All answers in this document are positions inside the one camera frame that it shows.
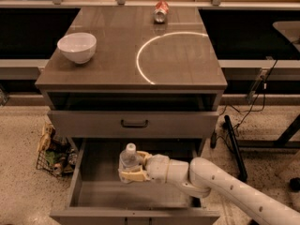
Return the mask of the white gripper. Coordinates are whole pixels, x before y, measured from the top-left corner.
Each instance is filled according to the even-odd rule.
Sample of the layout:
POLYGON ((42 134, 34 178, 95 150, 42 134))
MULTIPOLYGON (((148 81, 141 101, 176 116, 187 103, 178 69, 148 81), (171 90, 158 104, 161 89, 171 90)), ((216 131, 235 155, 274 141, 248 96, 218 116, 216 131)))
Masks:
POLYGON ((158 184, 167 182, 170 158, 163 155, 152 156, 148 152, 137 152, 138 164, 142 166, 119 170, 120 179, 125 183, 151 181, 158 184))

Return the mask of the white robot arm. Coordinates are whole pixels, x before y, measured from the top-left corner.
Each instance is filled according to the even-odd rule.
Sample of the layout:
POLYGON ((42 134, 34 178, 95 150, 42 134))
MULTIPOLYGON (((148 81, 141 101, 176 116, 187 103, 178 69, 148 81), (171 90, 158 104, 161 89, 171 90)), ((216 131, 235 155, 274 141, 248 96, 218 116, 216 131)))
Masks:
POLYGON ((122 151, 118 172, 124 183, 168 183, 195 198, 205 198, 214 189, 260 225, 300 225, 299 212, 239 181, 203 157, 185 162, 144 151, 122 151))

